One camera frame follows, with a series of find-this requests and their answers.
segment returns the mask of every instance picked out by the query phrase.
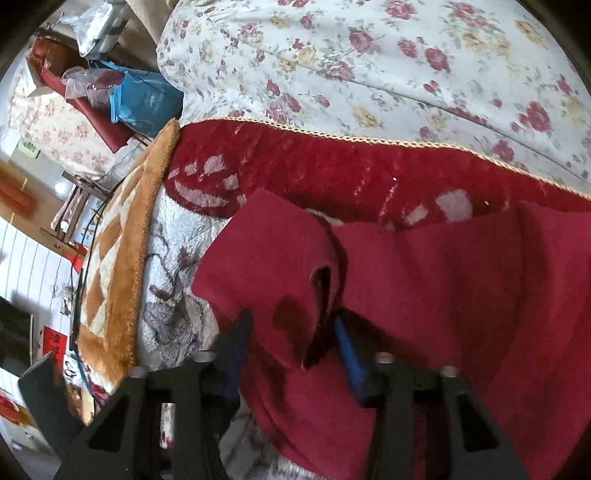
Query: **red towel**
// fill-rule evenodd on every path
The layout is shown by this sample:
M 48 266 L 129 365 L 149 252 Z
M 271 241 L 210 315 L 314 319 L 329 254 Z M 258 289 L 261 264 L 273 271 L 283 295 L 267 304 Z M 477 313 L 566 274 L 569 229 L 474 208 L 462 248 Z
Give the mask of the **red towel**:
M 374 412 L 349 395 L 331 349 L 302 364 L 321 312 L 372 323 L 397 358 L 473 382 L 532 480 L 561 468 L 591 417 L 591 216 L 519 203 L 459 223 L 387 232 L 329 228 L 256 192 L 207 251 L 193 293 L 222 329 L 254 314 L 242 393 L 286 457 L 321 475 L 363 477 Z

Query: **white fabric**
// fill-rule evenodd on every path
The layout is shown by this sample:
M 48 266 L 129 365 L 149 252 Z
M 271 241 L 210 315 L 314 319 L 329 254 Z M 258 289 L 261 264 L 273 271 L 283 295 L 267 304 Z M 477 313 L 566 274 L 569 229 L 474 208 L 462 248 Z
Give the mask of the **white fabric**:
M 182 0 L 158 58 L 182 124 L 449 142 L 591 191 L 591 97 L 515 0 Z

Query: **clear plastic bag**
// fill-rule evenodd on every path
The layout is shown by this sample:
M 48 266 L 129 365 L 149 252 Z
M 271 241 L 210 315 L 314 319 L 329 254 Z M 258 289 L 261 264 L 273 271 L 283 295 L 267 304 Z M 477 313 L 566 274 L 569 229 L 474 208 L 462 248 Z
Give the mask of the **clear plastic bag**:
M 66 85 L 66 99 L 88 97 L 93 108 L 109 109 L 113 88 L 121 85 L 124 78 L 117 70 L 72 67 L 66 70 L 61 82 Z
M 107 20 L 117 7 L 110 2 L 102 2 L 93 5 L 82 15 L 65 15 L 61 18 L 61 23 L 71 25 L 74 29 L 81 56 L 88 55 L 105 36 L 106 30 L 110 27 Z

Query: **red blanket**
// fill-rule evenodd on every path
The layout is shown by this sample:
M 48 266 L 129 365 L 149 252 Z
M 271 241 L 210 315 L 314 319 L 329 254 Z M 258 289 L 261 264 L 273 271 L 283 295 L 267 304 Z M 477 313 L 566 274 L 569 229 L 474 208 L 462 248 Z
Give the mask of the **red blanket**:
M 591 417 L 590 260 L 586 213 L 520 203 L 408 232 L 374 223 L 330 229 L 261 191 L 209 248 L 193 293 L 222 328 L 252 309 L 242 393 L 275 446 L 301 466 L 363 477 L 373 412 L 353 402 L 334 349 L 302 368 L 327 312 L 345 306 L 396 357 L 457 366 L 532 480 L 548 480 Z M 330 274 L 325 290 L 319 271 Z
M 396 230 L 498 212 L 517 200 L 591 210 L 588 199 L 500 161 L 429 145 L 210 120 L 181 129 L 165 188 L 185 208 L 213 216 L 234 215 L 264 188 L 302 208 Z

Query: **white fleece blanket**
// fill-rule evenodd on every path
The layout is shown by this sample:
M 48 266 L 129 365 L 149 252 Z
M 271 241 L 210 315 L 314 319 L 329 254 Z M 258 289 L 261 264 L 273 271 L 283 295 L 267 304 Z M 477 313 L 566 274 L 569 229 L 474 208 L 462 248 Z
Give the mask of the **white fleece blanket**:
M 161 188 L 152 212 L 138 322 L 140 365 L 150 370 L 176 367 L 211 346 L 217 323 L 209 304 L 191 293 L 191 283 L 206 250 L 229 221 L 182 208 Z M 162 447 L 174 443 L 172 416 L 172 409 L 165 408 Z M 220 442 L 220 454 L 232 480 L 319 478 L 278 454 L 244 402 Z

